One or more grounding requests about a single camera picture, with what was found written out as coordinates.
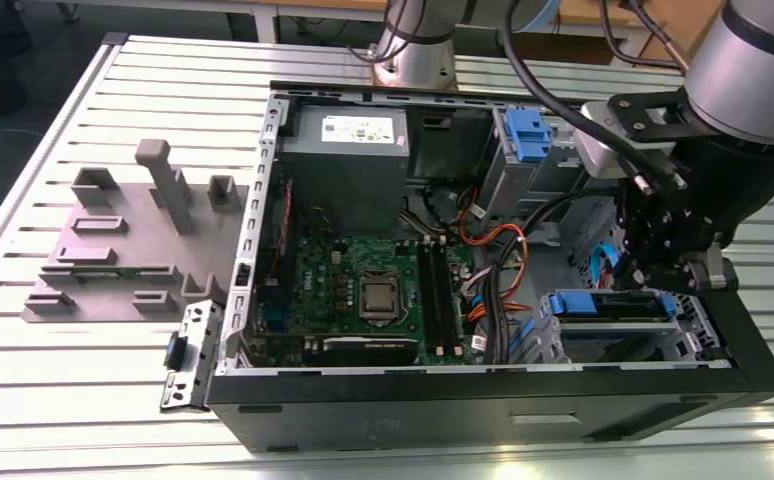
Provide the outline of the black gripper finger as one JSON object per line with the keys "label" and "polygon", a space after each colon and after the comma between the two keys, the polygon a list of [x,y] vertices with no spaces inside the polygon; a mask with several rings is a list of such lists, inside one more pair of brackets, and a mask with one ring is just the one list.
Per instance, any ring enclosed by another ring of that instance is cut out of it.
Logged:
{"label": "black gripper finger", "polygon": [[733,262],[724,256],[719,243],[707,251],[691,252],[673,262],[649,265],[642,273],[649,288],[685,295],[737,291],[740,287]]}
{"label": "black gripper finger", "polygon": [[614,290],[661,287],[669,274],[665,258],[669,207],[656,196],[624,192],[617,200],[622,253],[614,269]]}

